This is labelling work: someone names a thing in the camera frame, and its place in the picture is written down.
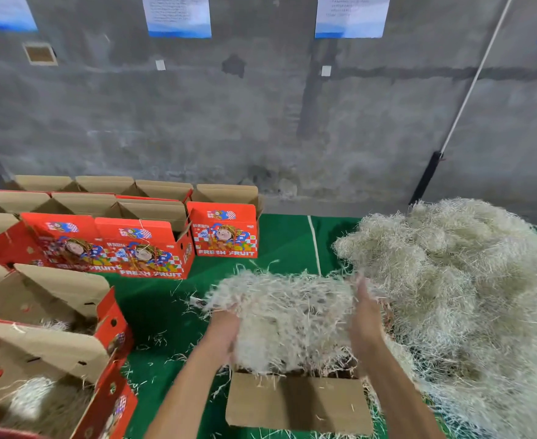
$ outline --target forearm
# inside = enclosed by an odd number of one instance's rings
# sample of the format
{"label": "forearm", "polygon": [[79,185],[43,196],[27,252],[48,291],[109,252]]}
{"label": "forearm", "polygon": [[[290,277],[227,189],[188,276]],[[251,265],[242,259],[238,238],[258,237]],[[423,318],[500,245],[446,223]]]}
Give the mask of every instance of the forearm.
{"label": "forearm", "polygon": [[195,439],[219,366],[198,345],[163,400],[145,439]]}
{"label": "forearm", "polygon": [[358,360],[380,401],[389,439],[445,439],[433,412],[384,342],[368,354],[359,353]]}

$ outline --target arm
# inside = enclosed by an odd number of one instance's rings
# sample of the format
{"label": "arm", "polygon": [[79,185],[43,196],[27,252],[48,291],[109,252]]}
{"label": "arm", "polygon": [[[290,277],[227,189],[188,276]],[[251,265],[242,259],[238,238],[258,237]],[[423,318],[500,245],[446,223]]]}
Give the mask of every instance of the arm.
{"label": "arm", "polygon": [[356,309],[349,334],[359,369],[380,401],[390,439],[445,439],[429,407],[401,369],[382,336],[378,303],[358,279]]}
{"label": "arm", "polygon": [[150,424],[145,439],[195,439],[209,389],[218,369],[229,362],[240,319],[228,311],[213,313],[207,331],[193,349]]}

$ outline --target concrete wall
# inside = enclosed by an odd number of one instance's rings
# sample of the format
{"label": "concrete wall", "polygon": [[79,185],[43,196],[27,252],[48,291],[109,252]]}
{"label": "concrete wall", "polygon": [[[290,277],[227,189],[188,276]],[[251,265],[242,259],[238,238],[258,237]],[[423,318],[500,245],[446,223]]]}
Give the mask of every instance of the concrete wall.
{"label": "concrete wall", "polygon": [[[317,0],[210,0],[211,40],[150,38],[141,0],[28,1],[39,33],[0,33],[7,173],[254,183],[273,211],[362,215],[405,209],[506,0],[391,0],[378,40],[314,40]],[[426,198],[537,220],[537,0],[514,1],[446,156]]]}

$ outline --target hand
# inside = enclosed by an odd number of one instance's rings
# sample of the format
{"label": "hand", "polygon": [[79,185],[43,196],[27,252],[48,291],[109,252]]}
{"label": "hand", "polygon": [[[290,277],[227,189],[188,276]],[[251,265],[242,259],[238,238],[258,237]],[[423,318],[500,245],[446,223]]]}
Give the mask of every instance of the hand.
{"label": "hand", "polygon": [[366,279],[357,274],[355,280],[356,304],[348,334],[354,354],[364,355],[384,345],[383,325],[380,305],[368,294]]}
{"label": "hand", "polygon": [[231,362],[234,342],[240,330],[240,318],[229,310],[214,311],[204,337],[199,342],[210,359],[220,368]]}

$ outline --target poster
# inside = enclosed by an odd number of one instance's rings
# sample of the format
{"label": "poster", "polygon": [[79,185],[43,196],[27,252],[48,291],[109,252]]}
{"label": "poster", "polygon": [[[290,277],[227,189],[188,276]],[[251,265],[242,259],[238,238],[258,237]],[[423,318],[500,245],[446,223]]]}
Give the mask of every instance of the poster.
{"label": "poster", "polygon": [[380,38],[390,0],[318,0],[316,38]]}
{"label": "poster", "polygon": [[27,0],[0,0],[0,31],[37,31]]}
{"label": "poster", "polygon": [[209,0],[142,0],[151,37],[211,38]]}

